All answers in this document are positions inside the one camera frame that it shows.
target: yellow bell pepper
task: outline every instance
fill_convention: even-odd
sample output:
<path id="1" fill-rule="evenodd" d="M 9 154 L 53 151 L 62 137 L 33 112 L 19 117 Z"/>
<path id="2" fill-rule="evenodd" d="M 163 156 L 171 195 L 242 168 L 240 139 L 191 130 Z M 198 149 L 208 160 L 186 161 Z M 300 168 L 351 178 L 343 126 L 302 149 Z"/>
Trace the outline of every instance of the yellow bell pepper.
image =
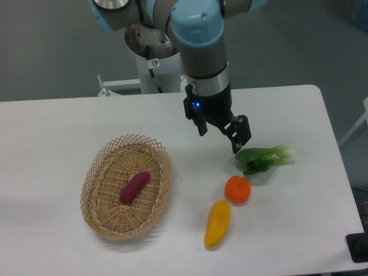
<path id="1" fill-rule="evenodd" d="M 205 246 L 213 249 L 225 235 L 230 222 L 230 205 L 224 200 L 216 201 L 209 213 L 205 235 Z"/>

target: purple sweet potato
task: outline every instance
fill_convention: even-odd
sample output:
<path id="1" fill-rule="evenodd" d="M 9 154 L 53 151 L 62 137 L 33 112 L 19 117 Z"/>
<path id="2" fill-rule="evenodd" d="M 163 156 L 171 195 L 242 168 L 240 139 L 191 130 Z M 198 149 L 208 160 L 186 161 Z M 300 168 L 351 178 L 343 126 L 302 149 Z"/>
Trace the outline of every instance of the purple sweet potato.
<path id="1" fill-rule="evenodd" d="M 139 194 L 140 190 L 150 179 L 148 171 L 136 174 L 122 189 L 119 199 L 123 204 L 132 202 Z"/>

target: white table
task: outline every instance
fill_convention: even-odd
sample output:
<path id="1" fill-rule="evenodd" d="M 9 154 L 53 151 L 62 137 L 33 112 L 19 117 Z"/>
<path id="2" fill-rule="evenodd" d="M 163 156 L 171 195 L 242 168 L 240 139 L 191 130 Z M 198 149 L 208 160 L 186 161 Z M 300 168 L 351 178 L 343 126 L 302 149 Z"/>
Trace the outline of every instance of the white table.
<path id="1" fill-rule="evenodd" d="M 249 178 L 221 246 L 204 249 L 206 219 L 225 182 L 242 172 L 231 144 L 209 126 L 199 137 L 183 94 L 0 103 L 0 275 L 295 275 L 365 269 L 345 241 L 361 222 L 320 90 L 234 90 L 249 117 L 248 147 L 289 142 L 293 165 Z M 166 210 L 139 240 L 100 239 L 83 221 L 86 173 L 107 142 L 130 133 L 167 147 Z"/>

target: orange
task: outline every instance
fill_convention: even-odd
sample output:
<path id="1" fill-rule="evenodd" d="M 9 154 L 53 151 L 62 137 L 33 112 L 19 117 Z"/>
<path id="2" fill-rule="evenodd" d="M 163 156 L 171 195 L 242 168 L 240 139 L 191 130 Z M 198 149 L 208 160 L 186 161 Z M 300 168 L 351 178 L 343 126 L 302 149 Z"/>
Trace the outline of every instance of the orange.
<path id="1" fill-rule="evenodd" d="M 246 202 L 251 195 L 251 185 L 248 180 L 238 175 L 229 178 L 225 185 L 225 196 L 234 204 Z"/>

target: woven basket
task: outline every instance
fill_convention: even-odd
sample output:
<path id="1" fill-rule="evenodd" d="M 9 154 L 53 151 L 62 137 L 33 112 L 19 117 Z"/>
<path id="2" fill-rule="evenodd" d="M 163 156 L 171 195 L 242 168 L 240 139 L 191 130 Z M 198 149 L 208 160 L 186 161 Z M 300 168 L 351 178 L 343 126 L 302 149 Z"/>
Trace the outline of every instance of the woven basket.
<path id="1" fill-rule="evenodd" d="M 119 201 L 121 190 L 136 174 L 151 177 L 130 203 Z M 146 136 L 116 138 L 96 156 L 82 189 L 81 209 L 88 225 L 102 237 L 129 240 L 147 233 L 164 208 L 171 182 L 165 148 Z"/>

